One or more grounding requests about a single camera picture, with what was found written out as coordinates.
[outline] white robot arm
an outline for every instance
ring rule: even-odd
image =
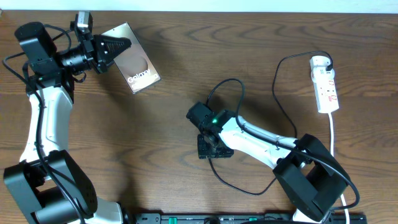
[[[348,185],[341,178],[347,175],[343,168],[324,145],[309,134],[301,139],[279,136],[240,116],[236,119],[235,115],[228,110],[217,114],[200,102],[189,109],[187,118],[201,133],[198,136],[199,158],[231,157],[233,150],[249,154],[273,170],[290,201],[296,205],[293,221],[321,223]],[[300,170],[312,162],[308,159],[309,152],[327,159],[337,168],[332,171],[315,161],[315,167],[304,176]]]
[[[68,32],[61,28],[40,22],[20,26],[15,35],[24,52],[3,61],[27,85],[32,106],[29,137],[20,163],[4,170],[4,183],[29,223],[129,222],[129,214],[118,203],[96,197],[93,184],[68,153],[74,84],[84,80],[73,76],[90,69],[106,72],[113,59],[131,46],[127,38],[92,35],[92,25],[89,12],[76,15],[70,27],[79,44],[73,49]],[[69,47],[57,52],[53,41],[61,35],[51,39],[46,27],[62,31]],[[25,78],[6,62],[22,54],[29,59],[22,68]],[[28,66],[34,75],[29,76]],[[57,187],[37,189],[51,179]]]

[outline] green connector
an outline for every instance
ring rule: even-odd
[[[169,218],[169,224],[177,224],[177,218]]]

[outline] black power strip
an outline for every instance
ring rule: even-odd
[[[135,224],[242,224],[254,223],[297,223],[290,213],[266,213],[265,215],[160,215],[158,213],[135,214]],[[351,224],[368,224],[366,215],[350,215]],[[323,224],[345,224],[344,215],[330,215]]]

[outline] white cable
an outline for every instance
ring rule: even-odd
[[[335,156],[335,132],[334,132],[334,128],[333,128],[333,118],[331,117],[331,113],[328,113],[329,115],[329,122],[330,122],[330,154],[331,156]],[[343,206],[346,206],[346,199],[344,198],[344,195],[341,194],[340,196],[341,198],[341,203],[343,204]],[[348,213],[348,209],[344,209],[344,213],[346,214],[346,224],[349,224],[349,213]]]

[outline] black cable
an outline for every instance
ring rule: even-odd
[[[226,80],[220,82],[217,86],[215,86],[215,87],[212,89],[212,91],[211,91],[210,94],[208,95],[207,100],[206,100],[206,106],[208,106],[209,101],[210,101],[210,98],[213,96],[213,93],[216,91],[216,89],[217,89],[220,85],[222,85],[223,83],[228,82],[228,81],[237,81],[237,82],[240,82],[240,83],[241,83],[241,81],[238,80],[237,78],[229,78],[229,79],[226,79]],[[245,191],[245,190],[240,189],[239,187],[235,187],[235,186],[233,186],[232,184],[229,184],[227,181],[223,180],[223,179],[217,174],[217,171],[214,169],[213,163],[211,162],[211,159],[210,159],[210,158],[209,158],[209,164],[210,164],[211,170],[213,171],[214,175],[217,177],[217,179],[218,179],[221,183],[227,185],[228,187],[231,187],[232,189],[235,189],[235,190],[237,190],[237,191],[240,191],[240,192],[245,193],[245,194],[248,194],[248,195],[262,195],[262,194],[264,194],[265,192],[267,192],[267,190],[271,187],[271,185],[276,181],[276,177],[275,177],[275,178],[268,184],[268,186],[267,186],[262,192],[259,192],[259,193],[248,192],[248,191]]]
[[[334,207],[334,208],[332,208],[331,210],[342,210],[342,209],[353,208],[353,207],[357,206],[357,204],[359,203],[359,199],[360,199],[358,189],[355,187],[354,183],[352,183],[351,180],[349,180],[345,175],[343,175],[338,169],[334,168],[334,166],[331,165],[332,163],[331,163],[327,158],[324,158],[324,157],[320,158],[321,156],[316,156],[316,155],[313,155],[313,154],[311,154],[311,153],[309,153],[309,152],[302,152],[302,151],[299,151],[299,150],[296,149],[296,148],[293,148],[293,147],[290,147],[290,146],[285,146],[285,145],[283,145],[283,144],[280,144],[279,142],[273,142],[273,141],[271,141],[271,140],[268,140],[268,139],[266,139],[266,138],[264,138],[264,137],[262,137],[262,136],[257,135],[256,133],[251,132],[249,129],[246,129],[246,128],[244,127],[244,124],[241,124],[241,123],[239,122],[239,109],[240,109],[240,107],[241,107],[241,105],[242,105],[243,98],[244,98],[244,91],[245,91],[244,84],[243,84],[243,82],[242,82],[241,80],[238,80],[237,78],[229,78],[229,79],[227,79],[227,80],[222,81],[222,82],[219,83],[217,86],[215,86],[214,89],[210,92],[209,97],[208,97],[208,100],[210,99],[210,97],[212,96],[212,94],[214,93],[214,91],[215,91],[220,85],[222,85],[223,83],[228,82],[228,81],[237,81],[237,82],[239,82],[239,83],[241,84],[241,86],[242,86],[241,98],[240,98],[239,103],[238,103],[238,105],[237,105],[237,107],[236,107],[236,115],[235,115],[236,123],[237,123],[238,126],[242,129],[242,131],[245,131],[245,132],[247,132],[248,134],[250,134],[251,136],[253,136],[253,137],[255,137],[255,138],[258,138],[258,139],[260,139],[260,140],[262,140],[262,141],[268,142],[269,144],[273,144],[273,145],[275,145],[275,146],[277,146],[277,147],[279,147],[279,148],[289,150],[289,151],[291,151],[291,152],[293,152],[293,153],[295,153],[295,154],[298,154],[298,155],[300,155],[300,156],[309,158],[309,159],[311,159],[311,160],[313,160],[313,161],[315,161],[315,162],[319,162],[319,163],[323,164],[324,166],[327,166],[327,167],[328,167],[329,169],[331,169],[333,172],[336,172],[336,174],[339,175],[339,176],[340,176],[340,177],[353,189],[353,191],[354,191],[354,193],[355,193],[355,201],[354,201],[352,204],[350,204],[350,205],[340,206],[340,207]]]
[[[57,187],[61,190],[62,194],[68,199],[68,201],[71,203],[72,207],[75,209],[75,211],[78,215],[78,218],[80,219],[80,223],[85,224],[85,219],[83,218],[84,211],[82,211],[80,209],[80,207],[77,205],[75,200],[72,198],[72,196],[69,194],[69,192],[65,189],[65,187],[61,184],[61,182],[53,174],[50,167],[44,161],[44,158],[43,158],[43,155],[41,152],[42,145],[41,145],[41,139],[40,139],[41,138],[41,130],[42,130],[41,127],[42,127],[42,120],[43,120],[43,110],[44,110],[43,100],[41,99],[39,94],[34,90],[34,88],[29,84],[29,82],[7,64],[7,60],[15,58],[15,57],[19,57],[24,54],[25,54],[24,52],[21,52],[21,53],[15,54],[15,55],[8,56],[2,61],[2,64],[5,66],[6,69],[8,69],[17,78],[19,78],[23,83],[25,83],[25,85],[28,86],[32,90],[32,92],[36,96],[37,100],[39,101],[39,117],[37,119],[36,142],[35,142],[37,156],[39,157],[40,163],[43,166],[46,173],[51,177],[51,179],[55,182]]]
[[[65,49],[65,50],[63,50],[63,51],[61,51],[61,52],[59,52],[58,54],[59,54],[59,55],[64,55],[64,54],[68,53],[69,50],[70,50],[70,47],[71,47],[71,45],[72,45],[72,40],[70,39],[70,36],[69,36],[68,32],[65,31],[65,30],[62,29],[62,28],[59,28],[59,27],[56,27],[56,26],[51,26],[51,25],[49,25],[49,24],[44,24],[44,27],[48,27],[48,28],[51,28],[51,29],[58,30],[58,31],[60,31],[60,32],[63,33],[62,35],[66,35],[66,36],[68,37],[68,40],[69,40],[68,48]],[[57,40],[57,39],[58,39],[59,37],[61,37],[62,35],[58,35],[58,36],[54,37],[54,38],[53,38],[53,41],[54,41],[54,40]]]
[[[60,33],[59,35],[56,35],[55,37],[53,37],[52,41],[57,40],[58,38],[62,37],[63,35],[65,35],[64,32]]]
[[[83,76],[83,78],[77,79],[77,78],[73,77],[73,80],[74,80],[75,82],[77,82],[77,83],[83,83],[83,82],[86,80],[86,77],[87,77],[86,72],[83,71],[83,73],[85,74],[85,75]]]
[[[296,54],[296,55],[290,55],[287,57],[284,57],[279,63],[278,66],[276,67],[276,71],[275,71],[275,77],[274,77],[274,81],[272,82],[272,96],[274,97],[274,100],[276,101],[276,103],[278,104],[280,110],[282,111],[282,113],[285,115],[285,117],[289,120],[289,122],[291,123],[291,125],[293,126],[294,129],[294,137],[297,138],[297,128],[296,125],[294,125],[293,121],[291,120],[291,118],[287,115],[287,113],[285,112],[285,110],[283,109],[282,105],[279,103],[278,99],[275,96],[275,91],[274,91],[274,87],[275,87],[275,82],[276,82],[276,76],[278,74],[278,70],[280,67],[280,64],[288,59],[288,58],[292,58],[292,57],[298,57],[298,56],[303,56],[303,55],[308,55],[308,54],[319,54],[319,53],[323,53],[326,54],[329,59],[330,59],[330,65],[327,66],[326,70],[330,71],[333,68],[333,59],[331,58],[330,54],[328,52],[322,51],[322,50],[318,50],[318,51],[313,51],[313,52],[305,52],[305,53],[301,53],[301,54]]]
[[[240,189],[240,188],[238,188],[238,187],[235,187],[235,186],[233,186],[232,184],[229,184],[229,183],[227,183],[225,180],[223,180],[223,179],[217,174],[217,171],[214,169],[213,163],[211,162],[211,159],[210,159],[210,158],[209,158],[209,164],[210,164],[211,170],[213,171],[214,175],[217,177],[217,179],[218,179],[221,183],[227,185],[228,187],[231,187],[232,189],[235,189],[235,190],[237,190],[237,191],[240,191],[240,192],[245,193],[245,194],[248,194],[248,195],[257,195],[257,196],[258,196],[258,195],[264,194],[265,192],[267,192],[267,190],[271,187],[271,185],[272,185],[272,184],[275,182],[275,180],[276,180],[276,178],[274,178],[262,192],[259,192],[259,193],[252,193],[252,192],[248,192],[248,191],[242,190],[242,189]]]

